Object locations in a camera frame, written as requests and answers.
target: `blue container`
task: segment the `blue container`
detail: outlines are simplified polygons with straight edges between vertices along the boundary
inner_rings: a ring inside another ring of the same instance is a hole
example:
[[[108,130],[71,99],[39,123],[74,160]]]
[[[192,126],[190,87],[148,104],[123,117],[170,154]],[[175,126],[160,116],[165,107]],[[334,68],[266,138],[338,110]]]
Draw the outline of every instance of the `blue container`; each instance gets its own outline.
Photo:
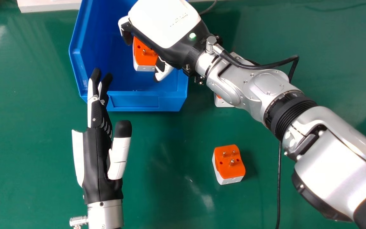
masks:
[[[136,0],[83,0],[69,53],[80,96],[87,101],[93,69],[110,72],[108,111],[179,111],[187,97],[188,77],[174,70],[160,83],[153,72],[137,72],[132,46],[123,42],[118,20]]]

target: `robotic hand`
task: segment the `robotic hand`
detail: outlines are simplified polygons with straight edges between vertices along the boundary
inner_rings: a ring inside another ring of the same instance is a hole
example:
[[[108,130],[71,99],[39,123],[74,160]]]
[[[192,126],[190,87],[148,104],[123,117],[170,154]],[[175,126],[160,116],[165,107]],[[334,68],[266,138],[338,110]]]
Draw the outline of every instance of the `robotic hand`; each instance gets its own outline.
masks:
[[[70,219],[80,229],[115,229],[123,226],[122,176],[125,171],[132,125],[128,120],[116,123],[115,131],[106,106],[112,75],[100,82],[101,72],[94,69],[88,81],[87,123],[85,132],[73,130],[73,153],[77,182],[84,190],[87,216]]]
[[[366,229],[366,137],[290,84],[292,73],[228,53],[185,0],[138,0],[118,25],[127,44],[134,35],[159,54],[156,81],[183,69],[249,112],[296,162],[292,182],[304,199],[328,219]]]

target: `green light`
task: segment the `green light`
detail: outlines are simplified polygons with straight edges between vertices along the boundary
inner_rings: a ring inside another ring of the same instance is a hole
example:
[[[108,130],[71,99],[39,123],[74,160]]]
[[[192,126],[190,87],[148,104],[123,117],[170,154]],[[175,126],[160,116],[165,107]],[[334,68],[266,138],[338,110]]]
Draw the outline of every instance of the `green light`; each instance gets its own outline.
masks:
[[[189,38],[192,40],[194,40],[196,37],[197,37],[197,35],[194,32],[189,34]]]

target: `green table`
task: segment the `green table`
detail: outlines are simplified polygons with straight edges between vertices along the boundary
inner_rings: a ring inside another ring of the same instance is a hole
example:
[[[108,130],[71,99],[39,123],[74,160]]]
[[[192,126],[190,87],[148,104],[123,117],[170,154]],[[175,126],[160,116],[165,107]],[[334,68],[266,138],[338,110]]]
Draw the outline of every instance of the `green table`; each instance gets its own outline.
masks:
[[[68,58],[76,16],[21,14],[0,0],[0,229],[65,229],[86,213],[71,146],[71,129],[86,126]],[[227,1],[204,20],[246,58],[299,54],[294,85],[366,135],[366,0]],[[191,82],[178,113],[110,115],[134,127],[126,229],[274,228],[278,142],[245,111],[215,108],[212,92]],[[239,146],[247,174],[220,186],[212,151],[228,144]],[[292,172],[283,158],[282,229],[356,228],[325,220],[293,188]]]

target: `silver knob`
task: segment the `silver knob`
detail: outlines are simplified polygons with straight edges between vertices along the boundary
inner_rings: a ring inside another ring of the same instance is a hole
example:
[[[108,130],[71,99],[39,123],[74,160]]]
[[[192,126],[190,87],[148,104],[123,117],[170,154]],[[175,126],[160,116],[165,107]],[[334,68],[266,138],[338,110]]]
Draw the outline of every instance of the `silver knob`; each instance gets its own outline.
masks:
[[[77,216],[70,218],[70,226],[75,229],[80,229],[82,225],[86,225],[88,223],[87,216]]]
[[[208,54],[212,54],[214,51],[212,50],[212,46],[215,45],[215,43],[217,43],[217,39],[215,38],[215,36],[209,36],[206,40],[206,52]]]

